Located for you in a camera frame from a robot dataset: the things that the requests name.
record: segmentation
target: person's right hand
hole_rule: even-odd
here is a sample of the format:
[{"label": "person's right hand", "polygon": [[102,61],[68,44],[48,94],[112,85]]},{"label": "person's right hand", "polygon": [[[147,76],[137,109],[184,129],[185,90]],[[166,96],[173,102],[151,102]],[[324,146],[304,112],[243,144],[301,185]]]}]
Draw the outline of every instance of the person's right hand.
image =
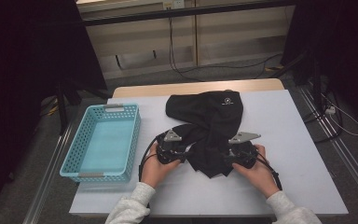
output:
[{"label": "person's right hand", "polygon": [[[260,145],[255,145],[255,147],[258,152],[266,158],[266,149]],[[270,169],[260,161],[257,161],[251,169],[246,169],[237,163],[232,163],[232,167],[248,178],[251,184],[260,190],[266,198],[269,198],[272,194],[279,191]]]}]

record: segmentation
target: metal clip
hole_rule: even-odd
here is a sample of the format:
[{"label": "metal clip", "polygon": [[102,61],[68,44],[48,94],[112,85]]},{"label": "metal clip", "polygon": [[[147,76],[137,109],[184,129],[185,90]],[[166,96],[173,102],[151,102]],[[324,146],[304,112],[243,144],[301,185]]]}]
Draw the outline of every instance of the metal clip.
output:
[{"label": "metal clip", "polygon": [[244,143],[244,142],[259,138],[259,137],[261,137],[261,135],[258,133],[239,132],[231,139],[228,139],[228,142],[230,144],[240,144],[240,143]]},{"label": "metal clip", "polygon": [[164,137],[165,142],[179,142],[182,141],[182,137],[175,133],[172,129],[167,131]]}]

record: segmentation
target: white table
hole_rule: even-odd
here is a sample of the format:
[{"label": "white table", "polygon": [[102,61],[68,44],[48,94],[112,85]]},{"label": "white table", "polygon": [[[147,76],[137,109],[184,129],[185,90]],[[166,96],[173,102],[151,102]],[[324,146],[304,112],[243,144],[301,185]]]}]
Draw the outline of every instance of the white table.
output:
[{"label": "white table", "polygon": [[[165,115],[169,96],[110,99],[108,103],[138,103],[142,118],[138,146],[127,185],[81,183],[70,213],[107,216],[122,196],[131,195],[138,181],[138,164],[150,141],[182,123]],[[348,214],[317,148],[288,91],[242,92],[244,106],[240,131],[260,133],[254,143],[264,145],[271,166],[280,174],[283,190],[295,204],[318,216]],[[186,162],[158,186],[151,203],[152,217],[272,216],[264,196],[231,172],[208,178]]]}]

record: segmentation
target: black cable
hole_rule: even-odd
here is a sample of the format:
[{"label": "black cable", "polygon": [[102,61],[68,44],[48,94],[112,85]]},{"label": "black cable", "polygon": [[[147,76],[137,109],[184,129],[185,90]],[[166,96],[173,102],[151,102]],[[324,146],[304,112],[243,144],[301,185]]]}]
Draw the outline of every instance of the black cable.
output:
[{"label": "black cable", "polygon": [[[336,94],[335,94],[333,91],[331,91],[331,92],[333,93],[333,97],[334,97],[334,99],[335,99],[335,103],[336,103],[337,107],[339,107],[339,102],[338,102],[338,100],[337,100]],[[342,113],[341,113],[340,110],[338,110],[338,112],[336,113],[336,116],[337,116],[337,119],[338,119],[338,124],[339,124],[339,126],[343,127],[344,125],[343,125]],[[329,137],[327,137],[327,138],[325,138],[325,139],[317,140],[317,141],[313,141],[313,142],[314,142],[315,144],[327,142],[327,141],[330,141],[330,140],[333,140],[333,139],[339,137],[341,134],[342,134],[342,129],[339,128],[338,131],[335,131],[335,133],[332,134],[331,136],[329,136]]]},{"label": "black cable", "polygon": [[271,171],[272,177],[274,178],[275,184],[277,185],[278,189],[282,190],[282,184],[281,184],[281,180],[279,179],[279,174],[269,165],[269,162],[263,155],[261,155],[258,151],[257,151],[257,156],[254,156],[248,152],[242,152],[242,153],[264,164]]},{"label": "black cable", "polygon": [[266,63],[277,57],[277,56],[281,56],[282,54],[275,54],[273,56],[268,57],[266,60],[260,62],[260,63],[255,63],[255,64],[250,64],[250,65],[244,65],[244,66],[226,66],[226,65],[208,65],[208,66],[200,66],[200,67],[194,67],[194,68],[190,68],[188,70],[185,71],[180,71],[177,67],[176,67],[176,62],[175,62],[175,58],[174,58],[174,52],[173,52],[173,28],[172,28],[172,18],[169,18],[169,22],[170,22],[170,66],[171,69],[178,73],[181,77],[186,78],[186,79],[191,79],[191,80],[196,80],[196,81],[200,81],[200,82],[204,82],[203,80],[197,79],[197,78],[193,78],[193,77],[185,77],[183,75],[183,73],[188,73],[197,69],[203,69],[203,68],[234,68],[234,69],[241,69],[241,68],[248,68],[248,67],[254,67],[254,66],[258,66],[260,64],[264,64],[263,66],[263,70],[261,71],[260,74],[258,74],[256,77],[254,77],[254,79],[260,77],[261,75],[263,75],[264,73],[264,69],[266,68]]},{"label": "black cable", "polygon": [[269,60],[271,60],[271,59],[273,59],[273,58],[275,58],[275,57],[277,57],[277,56],[280,56],[280,55],[281,55],[281,54],[275,54],[275,55],[273,55],[273,56],[267,58],[267,59],[263,62],[263,70],[261,70],[261,73],[258,74],[257,76],[255,76],[253,79],[257,79],[258,77],[260,77],[261,75],[263,75],[263,74],[264,74],[264,70],[265,70],[265,68],[266,68],[266,63],[267,63]]},{"label": "black cable", "polygon": [[257,158],[257,157],[254,157],[254,156],[252,156],[252,157],[254,157],[255,159],[257,159],[257,160],[260,161],[262,164],[264,164],[265,166],[267,166],[267,168],[270,169],[270,171],[271,171],[271,173],[272,173],[272,176],[274,177],[274,180],[275,180],[275,183],[276,183],[278,189],[282,190],[281,180],[280,180],[279,177],[278,177],[279,174],[269,165],[269,163],[267,162],[266,158],[263,157],[263,155],[261,155],[261,154],[258,153],[258,152],[257,152],[257,154],[258,154],[259,156],[261,156],[261,157],[264,159],[264,161],[261,160],[260,158]]},{"label": "black cable", "polygon": [[170,22],[170,66],[171,69],[173,71],[175,71],[177,74],[179,74],[181,77],[186,78],[186,79],[190,79],[190,80],[196,80],[199,82],[203,82],[203,80],[200,80],[198,78],[193,78],[193,77],[185,77],[182,72],[179,71],[179,69],[176,67],[176,62],[175,62],[175,56],[173,53],[173,38],[172,38],[172,33],[173,33],[173,28],[172,28],[172,18],[169,18],[169,22]]},{"label": "black cable", "polygon": [[147,149],[145,150],[145,154],[143,155],[142,157],[142,160],[141,160],[141,164],[139,164],[139,181],[141,181],[142,179],[142,171],[144,169],[144,165],[145,165],[145,162],[148,160],[148,158],[146,159],[146,155],[147,155],[147,152],[150,150],[150,148],[153,146],[153,143],[157,140],[157,137],[155,137],[149,144],[149,146],[147,147]]}]

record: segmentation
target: gray floor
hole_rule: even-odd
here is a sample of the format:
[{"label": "gray floor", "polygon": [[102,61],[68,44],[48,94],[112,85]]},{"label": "gray floor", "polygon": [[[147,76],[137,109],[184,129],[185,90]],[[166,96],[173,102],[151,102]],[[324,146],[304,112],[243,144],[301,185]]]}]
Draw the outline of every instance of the gray floor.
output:
[{"label": "gray floor", "polygon": [[[251,60],[236,63],[225,63],[222,65],[245,66],[258,63],[262,60]],[[278,64],[279,58],[267,62],[267,67]],[[193,77],[204,81],[215,80],[234,80],[250,79],[258,76],[263,70],[263,64],[255,67],[234,69],[227,67],[203,68],[193,72],[184,73],[187,77]],[[261,77],[268,77],[271,73],[264,73]],[[180,83],[192,82],[193,80],[180,77],[173,71],[156,72],[141,76],[119,77],[107,80],[109,93],[119,86],[146,85],[159,83]],[[285,88],[288,89],[295,101],[297,109],[301,115],[306,115],[310,109],[305,104],[302,93],[294,86],[290,76],[282,77]],[[84,97],[82,106],[68,105],[70,119],[75,117],[73,111],[84,110],[87,104],[91,104],[91,95],[82,93]],[[351,115],[354,113],[349,105],[345,104],[344,99],[339,99],[340,107]],[[344,117],[345,128],[353,132],[358,132],[358,127],[350,119]],[[318,122],[307,125],[310,135],[314,139],[325,138]],[[53,149],[59,140],[60,120],[58,114],[43,116],[38,124],[34,139],[27,149],[21,164],[14,171],[14,181],[7,183],[0,194],[0,223],[22,223],[27,211],[32,203],[33,197],[42,180],[43,174],[48,167],[49,159],[53,154]],[[353,157],[358,161],[358,136],[343,133],[340,138],[348,146]],[[341,194],[344,203],[347,205],[349,214],[342,217],[322,217],[323,223],[358,223],[358,185],[347,169],[345,163],[338,156],[331,142],[317,145],[317,148],[324,159],[326,167],[333,174],[333,180]],[[76,185],[67,178],[54,178],[51,184],[48,197],[44,202],[44,207],[38,217],[38,223],[103,223],[104,218],[82,218],[68,214],[72,203]],[[254,220],[242,218],[214,220],[216,223],[256,223]],[[191,223],[188,218],[184,219],[154,219],[154,223]]]}]

